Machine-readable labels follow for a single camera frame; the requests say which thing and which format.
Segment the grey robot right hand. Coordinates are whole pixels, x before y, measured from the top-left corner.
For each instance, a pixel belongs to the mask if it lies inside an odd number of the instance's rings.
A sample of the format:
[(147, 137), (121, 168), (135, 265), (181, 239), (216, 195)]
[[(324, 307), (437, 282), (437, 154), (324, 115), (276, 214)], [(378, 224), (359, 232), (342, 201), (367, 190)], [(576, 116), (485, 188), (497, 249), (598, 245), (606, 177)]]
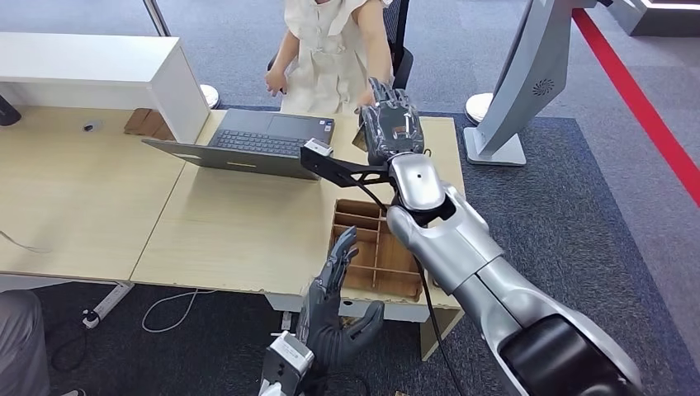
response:
[(369, 78), (374, 102), (360, 108), (359, 133), (368, 163), (380, 166), (400, 153), (424, 151), (419, 113), (404, 89)]

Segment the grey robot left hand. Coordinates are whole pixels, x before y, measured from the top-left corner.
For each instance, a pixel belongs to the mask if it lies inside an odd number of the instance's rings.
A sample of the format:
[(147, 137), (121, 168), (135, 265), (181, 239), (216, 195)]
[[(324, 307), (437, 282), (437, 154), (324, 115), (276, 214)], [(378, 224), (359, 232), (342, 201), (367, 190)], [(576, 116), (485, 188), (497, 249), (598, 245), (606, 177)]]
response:
[(373, 301), (364, 315), (350, 325), (339, 315), (341, 289), (349, 264), (358, 254), (357, 228), (343, 231), (330, 250), (320, 273), (311, 281), (302, 306), (296, 336), (313, 352), (315, 367), (332, 370), (347, 363), (379, 334), (385, 304)]

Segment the person's right hand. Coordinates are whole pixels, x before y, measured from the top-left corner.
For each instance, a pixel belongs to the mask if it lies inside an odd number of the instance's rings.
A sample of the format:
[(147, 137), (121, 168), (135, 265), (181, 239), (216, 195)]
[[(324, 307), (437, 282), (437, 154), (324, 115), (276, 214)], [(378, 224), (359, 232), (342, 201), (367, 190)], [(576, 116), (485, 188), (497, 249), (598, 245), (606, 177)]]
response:
[(284, 70), (279, 68), (271, 68), (268, 70), (265, 75), (265, 83), (267, 86), (267, 91), (270, 92), (273, 97), (277, 96), (278, 94), (286, 95), (287, 80)]

